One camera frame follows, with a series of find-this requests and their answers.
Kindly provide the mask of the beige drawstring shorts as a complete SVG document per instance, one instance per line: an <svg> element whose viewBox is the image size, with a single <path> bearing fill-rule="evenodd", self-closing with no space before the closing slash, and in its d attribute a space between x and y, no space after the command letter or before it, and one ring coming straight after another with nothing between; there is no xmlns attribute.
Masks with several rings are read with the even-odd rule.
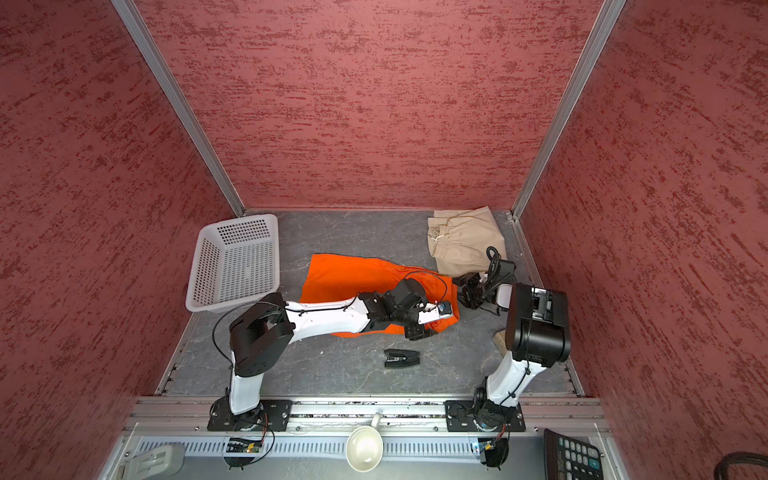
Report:
<svg viewBox="0 0 768 480"><path fill-rule="evenodd" d="M437 270L448 277L486 271L487 248L507 260L505 239L488 206L475 210L438 210L427 219L427 244Z"/></svg>

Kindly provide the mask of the orange shorts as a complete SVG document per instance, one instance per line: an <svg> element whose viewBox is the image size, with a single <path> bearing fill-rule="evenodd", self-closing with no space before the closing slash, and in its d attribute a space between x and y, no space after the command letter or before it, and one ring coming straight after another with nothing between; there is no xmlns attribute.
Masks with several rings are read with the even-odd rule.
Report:
<svg viewBox="0 0 768 480"><path fill-rule="evenodd" d="M425 287L430 302L439 302L444 299L451 301L454 316L429 326L436 334L459 321L458 289L452 284L450 278L430 270L401 266L380 259L332 254L313 256L299 303L342 301L364 292L385 293L406 278L413 278L420 282ZM353 338L368 334L404 335L403 329L399 326L390 326L381 333L331 335Z"/></svg>

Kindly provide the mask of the white plastic laundry basket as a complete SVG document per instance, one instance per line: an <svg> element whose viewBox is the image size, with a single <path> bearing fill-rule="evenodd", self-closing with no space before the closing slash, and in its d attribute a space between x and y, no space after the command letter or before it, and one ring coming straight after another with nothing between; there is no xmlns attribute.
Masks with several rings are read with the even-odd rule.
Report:
<svg viewBox="0 0 768 480"><path fill-rule="evenodd" d="M275 215L246 216L200 230L186 293L188 311L224 312L260 300L279 286Z"/></svg>

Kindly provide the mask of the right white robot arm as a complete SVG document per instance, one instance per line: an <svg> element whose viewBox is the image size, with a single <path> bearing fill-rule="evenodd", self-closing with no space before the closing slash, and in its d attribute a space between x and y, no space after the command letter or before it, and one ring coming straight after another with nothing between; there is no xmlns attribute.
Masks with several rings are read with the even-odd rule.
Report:
<svg viewBox="0 0 768 480"><path fill-rule="evenodd" d="M567 294L524 283L500 286L506 304L506 352L498 368L476 388L468 416L480 429L506 427L522 419L522 394L540 373L565 362L571 352Z"/></svg>

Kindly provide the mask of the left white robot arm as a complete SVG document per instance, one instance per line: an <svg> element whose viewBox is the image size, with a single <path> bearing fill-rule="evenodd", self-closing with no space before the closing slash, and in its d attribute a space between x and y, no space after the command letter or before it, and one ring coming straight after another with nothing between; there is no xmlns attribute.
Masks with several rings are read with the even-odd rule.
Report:
<svg viewBox="0 0 768 480"><path fill-rule="evenodd" d="M390 326L401 327L406 339L416 341L434 334L431 324L453 316L449 299L430 302L425 287L413 278L385 293L364 292L335 302L287 302L279 293L269 294L229 326L230 412L259 408L264 374L292 343L338 333L381 333Z"/></svg>

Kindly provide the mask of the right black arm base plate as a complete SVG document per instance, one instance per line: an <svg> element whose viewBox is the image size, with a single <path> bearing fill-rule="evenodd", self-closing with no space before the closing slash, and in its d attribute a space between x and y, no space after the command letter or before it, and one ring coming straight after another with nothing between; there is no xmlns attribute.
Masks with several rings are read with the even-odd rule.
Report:
<svg viewBox="0 0 768 480"><path fill-rule="evenodd" d="M476 407L469 400L447 400L444 407L449 432L518 433L526 430L520 406L503 407L485 401Z"/></svg>

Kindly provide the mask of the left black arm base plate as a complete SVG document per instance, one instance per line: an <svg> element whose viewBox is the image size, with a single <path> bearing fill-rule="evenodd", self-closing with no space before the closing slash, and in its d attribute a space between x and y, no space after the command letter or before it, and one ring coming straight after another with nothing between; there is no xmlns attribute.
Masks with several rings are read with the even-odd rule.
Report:
<svg viewBox="0 0 768 480"><path fill-rule="evenodd" d="M291 400L263 400L245 413L234 414L229 398L217 399L209 410L207 430L210 432L284 432L290 418Z"/></svg>

